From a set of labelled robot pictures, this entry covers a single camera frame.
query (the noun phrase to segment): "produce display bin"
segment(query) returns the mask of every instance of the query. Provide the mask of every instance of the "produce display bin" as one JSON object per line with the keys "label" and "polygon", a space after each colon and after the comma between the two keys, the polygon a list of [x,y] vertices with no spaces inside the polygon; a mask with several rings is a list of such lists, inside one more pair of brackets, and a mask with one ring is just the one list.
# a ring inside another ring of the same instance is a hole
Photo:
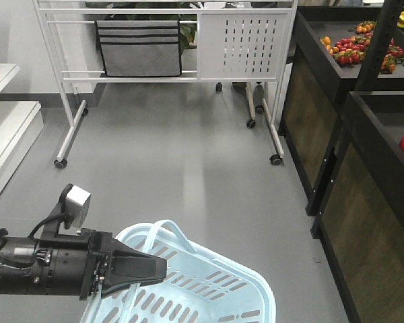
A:
{"label": "produce display bin", "polygon": [[351,92],[312,232],[350,322],[404,323],[404,92]]}
{"label": "produce display bin", "polygon": [[[315,215],[335,165],[340,142],[336,129],[349,91],[356,86],[361,64],[340,67],[320,42],[356,35],[348,30],[365,20],[377,20],[380,7],[299,7],[294,26],[296,53],[281,128],[308,197],[307,213]],[[394,39],[404,48],[404,31]],[[373,90],[404,90],[404,64],[379,75]]]}

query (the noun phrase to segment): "gray floor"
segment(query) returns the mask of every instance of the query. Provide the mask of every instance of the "gray floor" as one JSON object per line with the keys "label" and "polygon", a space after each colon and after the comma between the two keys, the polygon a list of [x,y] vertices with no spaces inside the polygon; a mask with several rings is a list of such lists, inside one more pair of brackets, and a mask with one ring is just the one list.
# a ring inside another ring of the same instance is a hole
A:
{"label": "gray floor", "polygon": [[[68,157],[52,162],[63,138],[61,109],[43,109],[45,127],[0,197],[0,227],[26,235],[74,183],[92,193],[84,227],[115,234],[139,222],[175,220],[194,242],[261,273],[277,322],[343,323],[345,312],[288,151],[273,146],[257,116],[248,130],[243,93],[224,84],[108,85],[83,121]],[[78,322],[77,297],[0,297],[0,322]]]}

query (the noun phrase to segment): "white shelf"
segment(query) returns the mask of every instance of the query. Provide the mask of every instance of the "white shelf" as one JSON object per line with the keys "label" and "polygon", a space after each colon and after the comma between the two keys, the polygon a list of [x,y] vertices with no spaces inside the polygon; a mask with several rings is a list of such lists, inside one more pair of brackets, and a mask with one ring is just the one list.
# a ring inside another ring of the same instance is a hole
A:
{"label": "white shelf", "polygon": [[40,104],[0,101],[0,192],[42,130]]}
{"label": "white shelf", "polygon": [[0,91],[15,77],[20,71],[16,64],[0,64]]}

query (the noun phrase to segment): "gray storage bag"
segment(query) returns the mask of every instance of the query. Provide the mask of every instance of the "gray storage bag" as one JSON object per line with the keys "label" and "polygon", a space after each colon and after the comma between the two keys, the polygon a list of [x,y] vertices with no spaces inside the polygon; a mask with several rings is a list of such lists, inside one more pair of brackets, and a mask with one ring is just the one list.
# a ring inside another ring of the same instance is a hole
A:
{"label": "gray storage bag", "polygon": [[181,75],[178,21],[101,20],[96,31],[107,76]]}

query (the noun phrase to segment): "white wall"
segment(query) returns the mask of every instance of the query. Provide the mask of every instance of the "white wall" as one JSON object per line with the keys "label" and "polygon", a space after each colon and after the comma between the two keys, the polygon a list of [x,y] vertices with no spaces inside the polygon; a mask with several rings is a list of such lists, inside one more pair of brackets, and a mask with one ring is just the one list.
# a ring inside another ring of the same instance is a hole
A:
{"label": "white wall", "polygon": [[[101,69],[91,29],[72,25],[59,30],[71,69]],[[32,0],[0,0],[0,63],[17,63],[21,67],[3,93],[58,92]],[[94,86],[85,83],[77,85],[77,90],[91,93]]]}

